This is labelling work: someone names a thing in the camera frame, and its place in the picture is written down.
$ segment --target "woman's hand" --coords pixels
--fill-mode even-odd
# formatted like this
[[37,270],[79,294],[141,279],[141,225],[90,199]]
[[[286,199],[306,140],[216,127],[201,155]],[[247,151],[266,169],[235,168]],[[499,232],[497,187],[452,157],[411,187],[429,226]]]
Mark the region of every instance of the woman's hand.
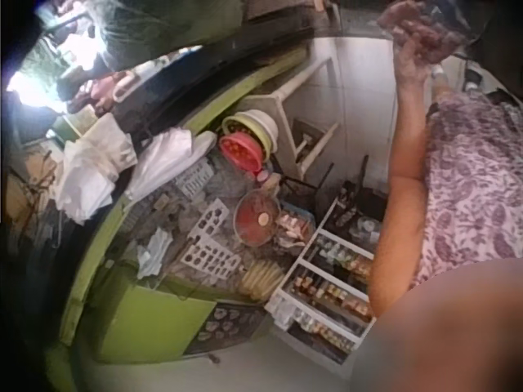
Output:
[[419,34],[415,33],[401,49],[395,48],[394,74],[398,90],[423,89],[429,67],[418,55],[422,49],[420,39]]

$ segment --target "white shelf unit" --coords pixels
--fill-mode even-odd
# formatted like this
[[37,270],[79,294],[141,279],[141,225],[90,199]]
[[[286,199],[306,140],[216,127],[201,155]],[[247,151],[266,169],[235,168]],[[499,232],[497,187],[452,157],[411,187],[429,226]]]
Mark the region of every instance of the white shelf unit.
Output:
[[347,247],[351,249],[352,251],[361,254],[362,256],[365,256],[369,259],[373,259],[373,254],[369,251],[364,250],[361,247],[358,247],[354,243],[350,243],[349,241],[346,241],[343,238],[339,238],[337,235],[332,234],[324,229],[324,225],[331,216],[331,214],[334,211],[334,208],[339,205],[339,202],[337,198],[333,201],[331,204],[329,210],[325,214],[324,219],[321,221],[320,225],[314,232],[314,234],[311,237],[311,240],[307,243],[307,245],[303,248],[302,253],[300,256],[296,259],[293,266],[290,268],[290,270],[285,275],[282,282],[279,284],[278,288],[273,293],[274,296],[279,296],[280,298],[283,298],[286,302],[294,305],[296,308],[300,309],[303,313],[309,315],[311,318],[313,318],[316,321],[319,321],[326,327],[332,329],[336,333],[339,333],[341,336],[345,337],[346,339],[352,341],[355,343],[355,349],[359,347],[361,344],[361,341],[364,339],[364,337],[369,332],[369,329],[374,324],[374,319],[368,324],[368,326],[365,328],[362,336],[356,336],[353,332],[351,332],[347,327],[341,325],[340,323],[336,322],[332,318],[330,318],[328,315],[320,312],[316,308],[312,307],[311,305],[307,304],[305,301],[302,301],[300,298],[295,297],[292,294],[289,294],[284,290],[284,287],[289,283],[289,279],[293,276],[294,270],[301,266],[309,269],[310,271],[314,272],[315,274],[318,274],[325,280],[331,282],[332,284],[340,287],[341,289],[345,290],[346,292],[352,294],[353,296],[359,298],[360,300],[369,303],[369,297],[361,292],[360,290],[356,289],[355,287],[352,287],[351,285],[343,282],[342,280],[332,276],[329,272],[324,271],[323,269],[311,264],[309,261],[306,261],[304,259],[306,253],[311,248],[312,244],[317,239],[318,235],[323,235],[329,239],[331,239],[334,242],[339,243],[340,245]]

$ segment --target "floral dress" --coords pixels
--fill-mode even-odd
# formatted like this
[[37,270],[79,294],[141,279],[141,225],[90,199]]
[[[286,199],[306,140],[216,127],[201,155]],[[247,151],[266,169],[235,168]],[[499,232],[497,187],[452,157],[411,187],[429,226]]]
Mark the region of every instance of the floral dress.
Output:
[[412,286],[523,257],[523,115],[507,93],[449,94],[427,115],[427,218]]

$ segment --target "woman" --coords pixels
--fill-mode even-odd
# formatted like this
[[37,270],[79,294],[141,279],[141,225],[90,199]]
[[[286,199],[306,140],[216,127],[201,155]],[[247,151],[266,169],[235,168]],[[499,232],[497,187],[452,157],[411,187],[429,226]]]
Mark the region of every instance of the woman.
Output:
[[466,93],[429,68],[415,34],[395,55],[396,133],[389,203],[373,262],[370,300],[376,316],[410,288],[447,270],[523,257],[523,115],[508,95],[485,96],[468,69]]

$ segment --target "white shelf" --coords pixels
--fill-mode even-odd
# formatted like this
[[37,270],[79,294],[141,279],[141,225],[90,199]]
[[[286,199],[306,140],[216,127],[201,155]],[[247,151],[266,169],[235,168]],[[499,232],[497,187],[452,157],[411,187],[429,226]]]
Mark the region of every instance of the white shelf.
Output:
[[325,237],[332,239],[334,242],[339,243],[340,245],[343,245],[344,247],[348,247],[352,251],[361,254],[362,256],[367,257],[368,259],[372,260],[374,258],[374,254],[365,251],[362,247],[358,247],[354,243],[349,243],[346,239],[343,239],[341,237],[338,237],[336,234],[332,234],[330,231],[327,231],[325,229],[318,229],[318,233],[321,235],[324,235]]
[[322,278],[328,280],[329,282],[334,283],[336,286],[342,288],[346,292],[349,292],[353,296],[356,296],[356,297],[360,298],[361,300],[369,303],[369,296],[367,296],[366,294],[364,294],[360,290],[357,290],[357,289],[353,288],[352,286],[348,285],[347,283],[343,282],[342,280],[332,276],[328,272],[323,271],[321,268],[316,267],[315,265],[311,264],[307,260],[303,260],[300,257],[300,258],[298,258],[298,263],[300,265],[303,265],[305,268],[311,270],[315,274],[318,274]]
[[282,289],[279,289],[277,292],[277,295],[282,296],[286,301],[291,302],[294,306],[296,306],[298,309],[300,309],[303,313],[308,314],[316,321],[319,321],[322,323],[325,327],[328,327],[332,329],[333,331],[339,333],[346,339],[354,342],[356,345],[359,345],[361,342],[361,338],[357,337],[354,333],[349,331],[347,328],[343,327],[339,323],[336,323],[333,321],[330,317],[327,317],[323,313],[319,312],[317,309],[313,308],[312,306],[306,304],[303,301],[300,301],[295,296],[288,294]]

